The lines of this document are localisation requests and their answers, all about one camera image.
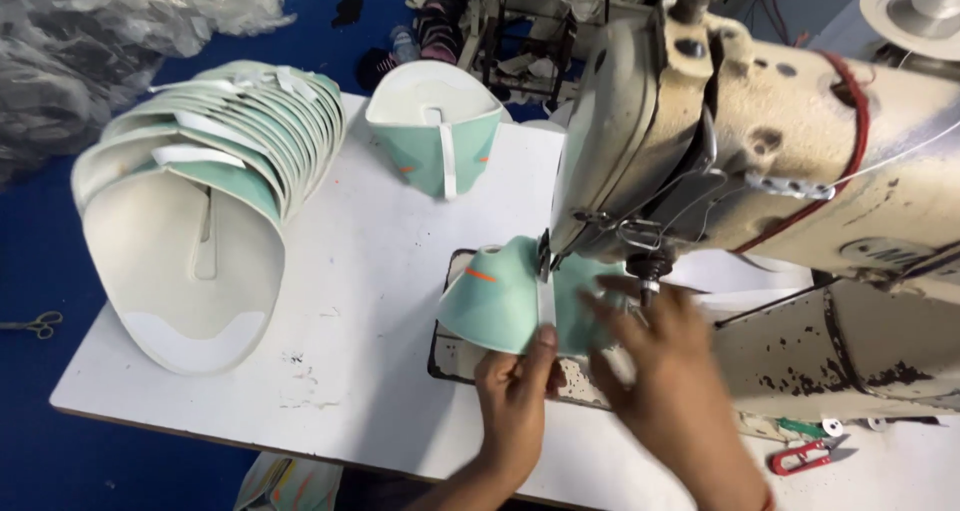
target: human hand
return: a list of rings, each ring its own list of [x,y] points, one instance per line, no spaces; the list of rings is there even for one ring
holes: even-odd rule
[[[640,298],[635,278],[600,276],[610,291]],[[690,296],[669,285],[641,318],[582,293],[584,304],[623,345],[635,368],[625,385],[600,352],[593,381],[610,408],[696,499],[700,509],[760,511],[769,491],[740,442],[730,393],[711,352],[711,329]]]
[[[475,462],[515,492],[537,465],[548,394],[567,384],[557,359],[557,329],[542,325],[524,356],[490,351],[474,372],[484,440]]]

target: scissors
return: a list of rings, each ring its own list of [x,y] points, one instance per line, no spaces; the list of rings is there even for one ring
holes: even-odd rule
[[[837,448],[840,443],[844,443],[846,438],[849,437],[850,434],[844,434],[843,436],[837,436],[836,438],[825,438],[823,440],[817,440],[816,442],[808,443],[802,447],[787,449],[784,452],[777,453],[770,457],[770,469],[772,469],[777,475],[793,475],[794,473],[799,473],[812,468],[819,468],[821,466],[826,466],[827,464],[832,464],[834,462],[843,460],[859,450]],[[808,453],[816,450],[825,450],[827,455],[810,460],[808,458]],[[784,467],[783,459],[792,456],[798,457],[800,465],[797,468],[787,469]]]
[[[28,331],[33,331],[36,333],[36,337],[41,340],[46,340],[54,336],[54,328],[52,325],[64,321],[63,314],[57,312],[56,310],[51,310],[50,312],[44,312],[37,316],[36,320],[30,321],[28,323],[0,323],[0,329],[18,331],[20,329],[27,329]]]

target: white table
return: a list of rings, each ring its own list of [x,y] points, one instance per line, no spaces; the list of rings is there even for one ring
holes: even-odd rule
[[[489,166],[450,203],[406,186],[343,98],[349,136],[287,230],[263,342],[237,369],[162,369],[107,305],[50,397],[61,411],[344,464],[443,478],[482,437],[474,388],[427,374],[451,253],[543,232],[563,137],[501,127]],[[520,493],[603,509],[692,509],[686,491],[604,411],[547,403],[543,455]],[[758,461],[777,443],[748,438]],[[840,464],[771,482],[789,509],[947,509],[960,430],[858,431]]]

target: industrial sewing machine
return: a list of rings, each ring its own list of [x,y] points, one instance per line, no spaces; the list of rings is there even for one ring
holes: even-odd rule
[[[541,274],[625,261],[649,302],[693,250],[800,264],[812,288],[717,323],[739,411],[960,412],[960,84],[756,42],[712,1],[666,0],[594,44]],[[960,1],[874,1],[887,40],[960,59]]]

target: water bottle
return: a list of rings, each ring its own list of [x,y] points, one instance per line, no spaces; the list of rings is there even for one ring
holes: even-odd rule
[[[393,58],[398,64],[420,59],[420,46],[413,39],[413,32],[405,26],[396,26],[390,32],[393,41]]]

